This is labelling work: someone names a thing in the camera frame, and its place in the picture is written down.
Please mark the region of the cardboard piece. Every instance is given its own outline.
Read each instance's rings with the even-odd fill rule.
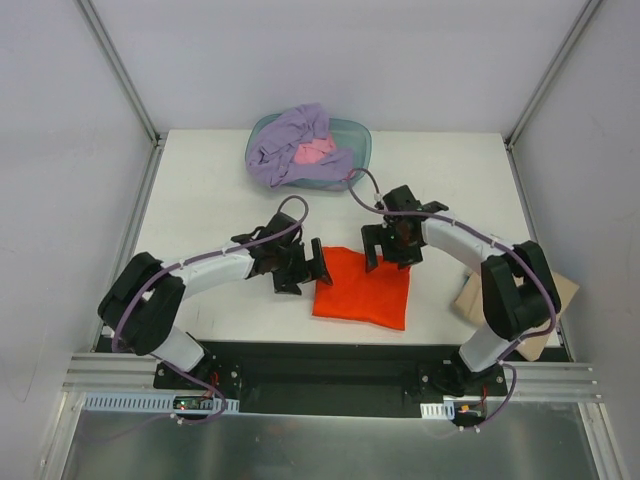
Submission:
[[[555,282],[558,294],[560,295],[560,302],[562,303],[562,308],[560,309],[560,313],[558,313],[558,321],[560,321],[560,317],[573,299],[573,296],[576,294],[579,287],[559,273],[552,272],[552,274],[553,281]],[[453,302],[453,305],[455,309],[472,324],[480,326],[486,322],[482,312],[482,285],[480,282],[480,276],[477,273],[474,272],[471,274],[469,280],[462,288],[460,295],[458,295],[458,298]],[[549,321],[547,320],[544,325],[533,330],[544,330],[548,326]],[[519,345],[516,350],[530,362],[537,360],[540,358],[540,354],[549,340],[549,335],[529,338],[524,344]]]

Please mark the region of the wire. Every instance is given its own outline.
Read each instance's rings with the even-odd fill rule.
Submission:
[[[500,414],[500,412],[502,412],[504,410],[504,408],[507,406],[507,404],[511,400],[511,397],[513,396],[513,392],[515,391],[516,382],[517,382],[517,379],[518,379],[518,375],[516,373],[516,369],[512,365],[503,363],[502,361],[513,350],[515,350],[515,348],[520,343],[522,343],[527,338],[541,337],[541,336],[547,335],[547,334],[553,332],[554,329],[556,328],[556,323],[557,323],[556,310],[555,310],[555,307],[553,305],[553,302],[551,301],[551,297],[549,296],[549,293],[545,290],[544,285],[542,285],[542,282],[536,276],[536,274],[533,272],[533,270],[531,270],[529,265],[527,265],[526,262],[522,258],[520,258],[520,256],[518,254],[516,254],[508,246],[506,246],[506,245],[504,245],[504,244],[502,244],[500,242],[497,242],[495,239],[484,235],[483,233],[477,231],[475,228],[473,228],[473,227],[471,227],[471,226],[469,226],[469,225],[467,225],[465,223],[459,222],[457,220],[454,220],[453,218],[446,217],[444,215],[438,215],[437,213],[427,213],[427,212],[419,212],[419,211],[392,212],[392,211],[389,211],[389,210],[386,210],[386,209],[374,208],[374,207],[371,207],[371,206],[367,205],[365,202],[362,201],[362,199],[353,190],[353,184],[351,182],[351,179],[353,178],[353,175],[354,175],[355,172],[363,172],[363,173],[367,174],[367,176],[369,176],[369,178],[371,178],[371,180],[373,181],[373,187],[374,187],[375,192],[376,192],[376,197],[380,195],[380,188],[378,187],[378,183],[375,181],[375,179],[373,177],[373,174],[371,172],[369,172],[369,170],[367,170],[366,168],[354,168],[353,170],[351,170],[349,172],[349,175],[347,175],[347,178],[345,179],[345,181],[347,182],[347,187],[349,188],[349,193],[351,193],[351,196],[356,201],[356,203],[358,205],[360,205],[362,208],[364,208],[365,210],[368,210],[368,211],[370,211],[372,213],[376,213],[378,215],[412,216],[412,217],[433,218],[435,220],[441,220],[443,222],[446,222],[446,223],[449,223],[449,224],[451,224],[453,226],[461,228],[465,232],[470,233],[474,237],[482,240],[485,243],[488,243],[489,245],[497,248],[498,250],[506,253],[511,258],[513,258],[516,261],[516,263],[518,263],[518,265],[520,265],[520,267],[524,270],[526,275],[531,279],[533,284],[536,286],[536,288],[538,289],[538,291],[542,295],[542,298],[544,299],[545,304],[547,305],[547,308],[549,310],[549,319],[550,319],[549,326],[546,329],[544,329],[542,331],[539,331],[539,332],[530,332],[530,333],[525,333],[525,334],[521,335],[515,342],[513,342],[509,347],[507,347],[507,349],[500,356],[498,356],[498,363],[502,364],[502,366],[504,366],[504,367],[506,367],[506,368],[511,370],[511,372],[513,373],[513,380],[511,382],[511,388],[509,388],[509,391],[507,392],[507,395],[505,396],[505,398],[502,401],[502,403],[480,425],[486,424],[488,421],[490,421],[493,418],[495,418],[498,414]],[[469,427],[467,429],[470,429],[470,428],[476,429],[478,426]]]
[[[215,386],[215,385],[218,384],[219,377],[218,377],[218,373],[217,372],[214,372],[214,374],[215,374],[215,377],[213,375],[210,375],[209,376],[209,380],[211,380],[211,385]],[[211,393],[211,390],[206,390],[202,394],[202,396],[198,399],[198,403],[202,403],[205,400],[209,400],[212,396],[213,396],[213,394]]]
[[[482,386],[482,395],[480,397],[480,401],[478,403],[474,403],[474,404],[468,405],[469,408],[475,408],[478,405],[481,405],[482,406],[482,411],[486,413],[486,409],[487,409],[486,400],[487,400],[488,393],[489,393],[489,391],[487,389],[487,386],[483,385]]]
[[[140,290],[138,290],[138,292],[133,296],[133,298],[131,299],[131,302],[129,302],[129,305],[127,305],[127,308],[125,309],[124,313],[122,314],[122,317],[120,317],[120,321],[118,322],[118,325],[116,326],[113,338],[111,339],[111,350],[113,352],[116,352],[116,353],[122,351],[120,349],[118,341],[120,340],[120,337],[122,335],[122,331],[124,330],[124,327],[127,324],[127,321],[129,320],[129,317],[131,316],[131,313],[133,312],[133,309],[136,307],[136,305],[138,304],[138,302],[140,301],[142,296],[145,294],[145,292],[147,292],[158,281],[158,279],[160,279],[161,277],[171,273],[174,270],[177,270],[178,268],[186,267],[188,265],[192,265],[194,263],[201,262],[203,260],[208,260],[210,258],[219,257],[220,255],[223,255],[224,253],[233,253],[233,252],[237,252],[238,250],[244,250],[244,249],[247,249],[247,248],[255,247],[257,245],[261,245],[263,243],[270,242],[272,240],[275,240],[276,238],[280,238],[280,237],[282,237],[284,235],[287,235],[288,233],[293,232],[294,230],[300,228],[302,226],[302,223],[307,218],[307,215],[309,214],[309,204],[307,203],[307,201],[304,198],[302,198],[299,195],[290,195],[290,196],[288,196],[287,198],[285,198],[282,201],[282,203],[280,203],[280,206],[278,206],[278,212],[280,212],[282,210],[282,208],[284,207],[284,205],[287,204],[288,202],[290,202],[291,200],[299,200],[302,203],[302,205],[304,206],[304,213],[302,214],[302,217],[300,218],[300,220],[298,220],[293,225],[285,228],[281,232],[274,233],[273,235],[269,235],[268,237],[261,238],[259,240],[253,240],[251,242],[248,242],[248,243],[245,243],[245,244],[242,244],[242,245],[236,245],[234,247],[230,247],[230,248],[226,249],[224,252],[223,252],[223,250],[214,250],[212,252],[207,252],[207,253],[202,253],[200,255],[196,255],[194,257],[186,259],[183,263],[177,262],[177,263],[174,263],[172,265],[169,265],[168,267],[163,268],[162,270],[157,272],[155,275],[153,275],[149,280],[147,280],[144,283],[144,285],[142,285],[142,287],[140,287]]]
[[[129,302],[129,305],[127,305],[127,308],[125,309],[125,311],[122,314],[122,317],[120,317],[120,320],[118,321],[118,325],[116,326],[116,329],[114,331],[113,334],[113,338],[111,339],[111,350],[115,353],[118,352],[122,352],[124,351],[119,344],[119,341],[121,339],[122,336],[122,331],[124,330],[125,325],[127,324],[127,321],[129,320],[129,318],[131,317],[131,313],[133,312],[133,310],[135,309],[136,305],[138,304],[138,302],[140,301],[140,299],[142,298],[142,296],[144,295],[145,292],[147,292],[160,278],[164,277],[165,275],[168,275],[169,273],[171,273],[174,270],[177,270],[178,268],[182,268],[188,265],[192,265],[194,263],[197,262],[201,262],[203,260],[208,260],[210,258],[214,258],[214,257],[218,257],[227,253],[233,253],[236,252],[238,250],[242,250],[242,249],[247,249],[247,248],[251,248],[251,247],[255,247],[257,245],[261,245],[263,243],[267,243],[270,242],[272,240],[275,240],[276,238],[280,238],[284,235],[287,235],[290,232],[293,232],[294,230],[299,229],[302,226],[302,223],[306,220],[307,215],[309,215],[309,204],[306,202],[306,200],[304,198],[302,198],[299,195],[290,195],[287,198],[285,198],[280,205],[278,206],[278,213],[280,213],[282,211],[282,209],[284,208],[284,206],[290,202],[291,200],[298,200],[302,203],[302,206],[304,207],[304,212],[302,214],[302,216],[300,217],[299,220],[297,220],[293,225],[290,225],[289,227],[285,228],[284,230],[274,233],[273,235],[269,235],[265,238],[261,238],[259,240],[252,240],[250,242],[247,242],[245,244],[242,245],[237,245],[234,247],[230,247],[226,250],[214,250],[211,252],[207,252],[207,253],[203,253],[200,255],[196,255],[194,257],[188,258],[186,259],[184,262],[180,263],[180,262],[176,262],[172,265],[169,265],[168,267],[163,268],[162,270],[160,270],[159,272],[157,272],[156,274],[154,274],[149,280],[147,280],[144,285],[142,285],[142,287],[140,287],[140,290],[138,290],[138,292],[133,296],[133,298],[131,299],[131,302]],[[200,424],[204,424],[204,423],[210,423],[213,422],[214,420],[218,419],[227,409],[227,399],[225,398],[225,396],[215,387],[215,381],[212,382],[211,385],[204,383],[203,381],[193,377],[192,375],[189,375],[187,372],[179,369],[178,367],[176,367],[175,365],[173,365],[170,362],[167,362],[166,360],[163,360],[159,357],[157,357],[156,355],[154,355],[153,353],[151,354],[152,357],[157,358],[160,361],[163,361],[165,363],[165,365],[167,365],[171,370],[173,370],[174,372],[176,372],[177,374],[181,375],[182,377],[186,378],[187,380],[189,380],[192,383],[195,383],[196,385],[200,385],[201,387],[204,387],[207,392],[211,392],[211,396],[217,396],[218,398],[220,398],[220,400],[222,400],[222,404],[221,404],[221,408],[219,411],[217,411],[216,413],[212,414],[212,415],[208,415],[206,418],[202,419],[202,420],[189,420],[186,418],[181,418],[180,420],[178,420],[178,423],[182,424],[186,424],[186,425],[200,425]],[[82,431],[82,429],[79,429],[80,435],[82,437],[84,437],[85,439],[91,441],[91,442],[95,442],[95,443],[107,443],[110,442],[112,440],[116,440],[118,438],[121,438],[125,435],[128,435],[129,433],[132,433],[134,431],[137,431],[139,429],[142,429],[144,427],[146,427],[147,425],[155,422],[156,420],[160,420],[162,418],[175,418],[175,413],[171,413],[171,414],[160,414],[160,415],[155,415],[153,417],[150,417],[148,419],[146,419],[144,422],[140,423],[139,425],[136,425],[135,427],[132,427],[128,430],[125,430],[123,432],[120,432],[116,435],[113,435],[111,437],[108,438],[94,438],[94,437],[89,437],[86,434],[84,434],[84,432]]]

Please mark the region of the white wall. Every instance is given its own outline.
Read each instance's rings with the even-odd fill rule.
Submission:
[[[605,2],[516,146],[553,266],[582,285],[566,317],[640,478],[640,2]]]
[[[0,145],[0,478],[22,480],[150,152],[74,2],[0,2]]]
[[[585,0],[94,0],[154,123],[320,101],[372,130],[515,124]]]

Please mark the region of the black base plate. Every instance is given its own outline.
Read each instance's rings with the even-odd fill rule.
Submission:
[[[420,417],[421,403],[441,403],[428,375],[456,346],[202,342],[216,356],[218,388],[247,413]],[[157,389],[202,391],[159,365]],[[470,385],[466,395],[504,396],[502,371]]]

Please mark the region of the pink cloth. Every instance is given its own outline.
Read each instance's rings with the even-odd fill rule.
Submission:
[[[298,165],[318,163],[336,149],[331,133],[327,138],[314,138],[311,143],[301,143],[296,150],[293,161]]]

